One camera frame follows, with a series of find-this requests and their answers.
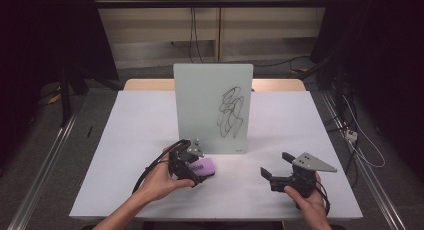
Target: white table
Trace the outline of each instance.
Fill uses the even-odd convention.
[[[135,182],[162,149],[178,140],[175,93],[122,91],[77,196],[71,217],[103,218],[131,194]],[[361,218],[315,104],[306,91],[254,92],[248,151],[208,155],[216,175],[195,188],[180,189],[148,205],[137,218],[154,221],[280,221],[301,218],[293,201],[271,192],[260,167],[289,176],[281,153],[303,152],[336,167],[320,173],[331,202],[330,219]]]

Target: black scribble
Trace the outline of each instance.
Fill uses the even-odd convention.
[[[236,138],[243,124],[243,119],[239,116],[243,107],[244,96],[239,97],[240,92],[240,87],[234,87],[228,90],[222,97],[221,106],[219,107],[220,114],[217,121],[222,138],[225,138],[232,129],[233,137]]]

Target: small whiteboard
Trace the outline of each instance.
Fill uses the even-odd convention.
[[[252,64],[174,64],[180,139],[208,154],[247,149]]]

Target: purple object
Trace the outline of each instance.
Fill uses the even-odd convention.
[[[201,158],[191,163],[188,167],[199,177],[210,177],[215,175],[215,167],[210,158]]]

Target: person's left hand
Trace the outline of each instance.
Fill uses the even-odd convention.
[[[192,187],[195,183],[189,179],[175,180],[168,170],[169,154],[165,154],[161,162],[146,176],[143,184],[134,195],[143,195],[147,202],[156,201],[166,197],[176,189]]]

